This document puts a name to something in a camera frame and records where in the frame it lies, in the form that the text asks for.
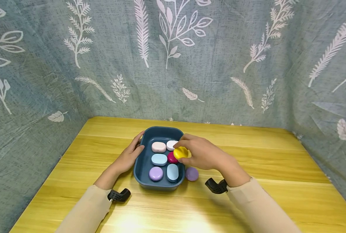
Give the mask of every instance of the fern pattern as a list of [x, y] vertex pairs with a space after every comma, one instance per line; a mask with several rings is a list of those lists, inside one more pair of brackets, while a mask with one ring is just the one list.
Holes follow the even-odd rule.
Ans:
[[115, 102], [114, 100], [112, 100], [112, 98], [107, 94], [107, 92], [102, 88], [102, 86], [101, 86], [99, 83], [97, 83], [96, 81], [94, 81], [94, 80], [92, 80], [92, 79], [90, 79], [90, 78], [88, 78], [88, 77], [83, 77], [83, 76], [76, 77], [75, 80], [77, 80], [77, 81], [82, 81], [82, 82], [84, 82], [84, 83], [91, 83], [92, 85], [95, 86], [95, 88], [97, 88], [97, 89], [104, 95], [104, 97], [105, 97], [107, 100], [116, 103], [116, 102]]
[[246, 69], [252, 62], [265, 60], [266, 54], [262, 54], [262, 52], [271, 48], [271, 45], [268, 44], [268, 40], [280, 38], [282, 36], [279, 30], [285, 27], [287, 25], [286, 21], [292, 19], [295, 15], [291, 9], [293, 5], [298, 2], [299, 0], [275, 0], [275, 6], [279, 6], [279, 11], [274, 7], [271, 9], [270, 15], [273, 24], [270, 26], [269, 22], [266, 22], [266, 32], [262, 34], [261, 42], [258, 45], [253, 44], [251, 46], [251, 60], [244, 66], [243, 73], [245, 73]]
[[276, 83], [277, 79], [273, 79], [271, 81], [271, 84], [269, 85], [269, 87], [266, 88], [266, 93], [262, 94], [262, 98], [261, 98], [261, 108], [263, 109], [262, 114], [264, 114], [264, 112], [269, 109], [269, 105], [273, 104], [274, 101], [274, 97], [275, 97], [275, 93], [274, 93], [274, 89], [273, 86]]
[[310, 81], [308, 87], [312, 86], [313, 81], [321, 74], [321, 72], [327, 67], [330, 60], [338, 53], [342, 46], [346, 43], [346, 22], [340, 26], [335, 38], [331, 44], [327, 47], [325, 54], [315, 65], [312, 72], [309, 75]]
[[76, 18], [71, 16], [69, 20], [79, 33], [77, 33], [73, 27], [68, 27], [71, 37], [69, 39], [64, 39], [64, 44], [70, 51], [74, 52], [76, 66], [80, 69], [81, 67], [77, 58], [78, 54], [90, 52], [89, 47], [80, 47], [80, 45], [93, 43], [92, 39], [84, 37], [84, 34], [94, 33], [95, 29], [89, 26], [91, 17], [87, 16], [87, 14], [90, 11], [90, 5], [88, 3], [84, 3], [82, 0], [73, 0], [73, 2], [75, 3], [74, 5], [71, 2], [67, 2], [67, 7], [76, 16]]
[[134, 0], [135, 3], [135, 18], [137, 20], [137, 34], [138, 34], [138, 50], [141, 58], [144, 60], [147, 68], [148, 58], [148, 14], [146, 13], [146, 6], [144, 0]]
[[234, 83], [236, 83], [238, 86], [240, 86], [242, 88], [244, 95], [245, 95], [245, 99], [247, 101], [247, 104], [251, 108], [255, 109], [253, 107], [251, 91], [249, 90], [248, 86], [244, 83], [244, 81], [240, 80], [239, 78], [235, 78], [235, 77], [230, 77], [230, 79], [232, 79], [232, 81], [234, 81]]
[[[188, 22], [188, 27], [185, 30], [186, 23], [188, 21], [187, 15], [184, 15], [180, 18], [181, 11], [183, 8], [190, 2], [190, 0], [182, 0], [179, 7], [177, 7], [178, 0], [164, 0], [165, 2], [173, 2], [173, 10], [174, 15], [170, 7], [165, 7], [165, 5], [161, 2], [161, 0], [156, 0], [156, 3], [160, 9], [159, 13], [159, 22], [161, 30], [165, 38], [162, 35], [159, 35], [160, 41], [165, 46], [165, 50], [167, 53], [165, 68], [168, 68], [168, 59], [169, 58], [179, 58], [181, 56], [180, 53], [177, 52], [178, 46], [174, 46], [170, 49], [170, 43], [175, 39], [181, 41], [184, 45], [190, 47], [194, 46], [195, 42], [189, 37], [183, 38], [187, 32], [193, 30], [198, 37], [206, 36], [205, 31], [202, 28], [207, 27], [213, 21], [210, 17], [203, 17], [198, 22], [198, 11], [195, 10], [191, 15], [190, 22]], [[210, 0], [195, 0], [198, 6], [207, 6], [211, 4]]]
[[117, 79], [111, 81], [111, 87], [113, 88], [113, 92], [117, 95], [117, 98], [125, 104], [126, 98], [130, 95], [130, 90], [125, 90], [127, 87], [122, 83], [122, 79], [122, 75], [118, 75]]

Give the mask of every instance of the black wrist strap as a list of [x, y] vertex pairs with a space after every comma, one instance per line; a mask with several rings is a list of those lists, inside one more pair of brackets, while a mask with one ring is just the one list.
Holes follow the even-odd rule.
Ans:
[[117, 191], [114, 191], [113, 189], [108, 194], [107, 198], [109, 201], [121, 201], [124, 202], [130, 197], [130, 191], [129, 189], [122, 190], [121, 193], [118, 193]]
[[225, 180], [222, 180], [217, 184], [212, 178], [209, 178], [207, 182], [205, 182], [205, 185], [214, 194], [227, 192], [227, 182]]

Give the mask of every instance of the gray-blue curtain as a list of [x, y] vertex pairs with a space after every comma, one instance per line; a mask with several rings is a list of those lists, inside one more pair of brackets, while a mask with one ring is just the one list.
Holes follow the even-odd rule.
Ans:
[[346, 199], [346, 0], [67, 1], [0, 0], [0, 232], [98, 115], [286, 128]]

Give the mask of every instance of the yellow table surface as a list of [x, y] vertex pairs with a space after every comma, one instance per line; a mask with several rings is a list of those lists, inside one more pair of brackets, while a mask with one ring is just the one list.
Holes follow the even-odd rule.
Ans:
[[[286, 130], [188, 122], [94, 117], [87, 121], [11, 230], [54, 232], [88, 186], [132, 138], [152, 126], [175, 127], [207, 138], [235, 156], [303, 232], [345, 233], [346, 201], [300, 142]], [[114, 189], [128, 188], [126, 203], [112, 203], [97, 232], [251, 232], [226, 194], [212, 194], [205, 181], [222, 176], [199, 170], [173, 192], [143, 189], [132, 170]]]

